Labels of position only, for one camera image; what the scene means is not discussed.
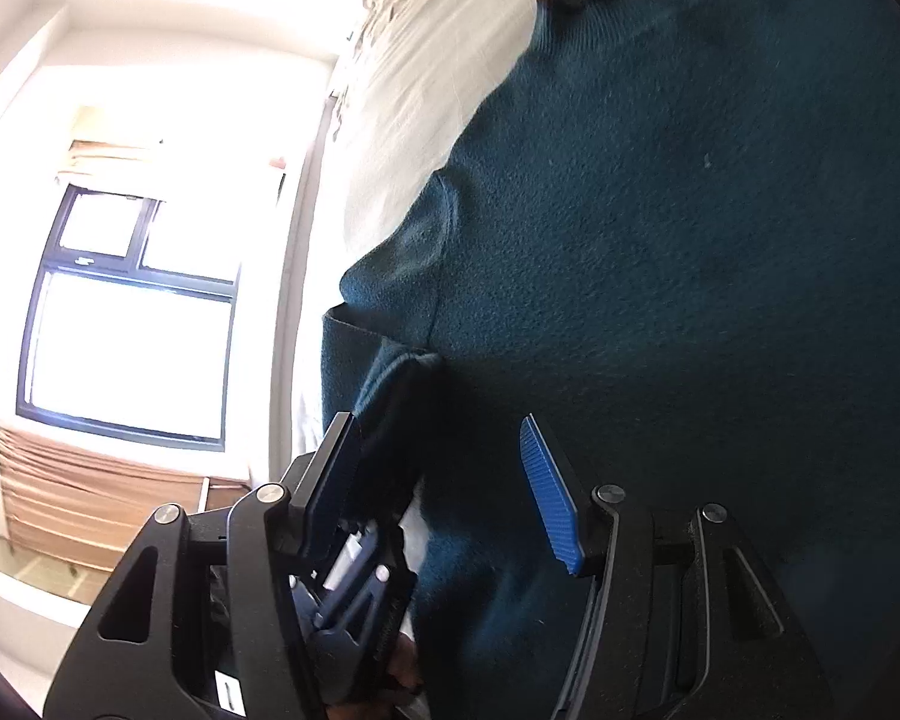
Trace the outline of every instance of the tiled floor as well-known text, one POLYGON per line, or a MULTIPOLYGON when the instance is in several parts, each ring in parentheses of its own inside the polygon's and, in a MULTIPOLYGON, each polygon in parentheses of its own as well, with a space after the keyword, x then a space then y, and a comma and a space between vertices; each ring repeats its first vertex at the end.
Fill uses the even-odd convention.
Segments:
POLYGON ((58 560, 0 538, 0 571, 41 590, 91 604, 110 576, 106 571, 58 560))

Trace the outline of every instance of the white label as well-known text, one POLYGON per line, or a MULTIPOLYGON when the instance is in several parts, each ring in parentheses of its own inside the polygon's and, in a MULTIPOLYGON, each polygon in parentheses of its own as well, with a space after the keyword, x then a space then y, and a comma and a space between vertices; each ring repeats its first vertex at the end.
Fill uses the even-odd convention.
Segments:
POLYGON ((247 717, 244 695, 240 693, 240 680, 218 671, 214 672, 214 676, 217 678, 217 698, 220 699, 220 706, 234 714, 247 717))

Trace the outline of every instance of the brown curtain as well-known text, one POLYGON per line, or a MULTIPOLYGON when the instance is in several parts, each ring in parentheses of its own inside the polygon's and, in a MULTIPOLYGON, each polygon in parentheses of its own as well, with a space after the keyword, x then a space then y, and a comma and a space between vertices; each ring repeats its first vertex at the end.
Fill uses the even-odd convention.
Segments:
POLYGON ((0 425, 0 479, 10 540, 109 571, 146 518, 173 501, 193 514, 231 505, 239 481, 101 455, 0 425))

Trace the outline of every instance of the bed sheet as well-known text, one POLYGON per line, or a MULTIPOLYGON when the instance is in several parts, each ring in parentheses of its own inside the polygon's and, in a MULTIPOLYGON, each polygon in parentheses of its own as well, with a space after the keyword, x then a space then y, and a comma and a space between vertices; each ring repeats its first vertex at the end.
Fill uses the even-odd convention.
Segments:
POLYGON ((536 0, 375 0, 354 40, 324 154, 293 363, 293 453, 322 435, 320 318, 399 225, 530 42, 536 0))

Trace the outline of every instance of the window pane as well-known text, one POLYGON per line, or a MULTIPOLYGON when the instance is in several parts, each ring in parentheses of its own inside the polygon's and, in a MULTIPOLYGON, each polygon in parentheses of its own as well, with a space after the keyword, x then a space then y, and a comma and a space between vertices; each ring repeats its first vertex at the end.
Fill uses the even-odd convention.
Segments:
POLYGON ((79 194, 60 245, 70 250, 127 256, 142 202, 118 194, 79 194))
POLYGON ((50 274, 41 303, 29 403, 220 437, 229 303, 71 274, 50 274))
POLYGON ((233 281, 240 265, 235 227, 231 214, 187 203, 161 203, 149 227, 143 265, 233 281))

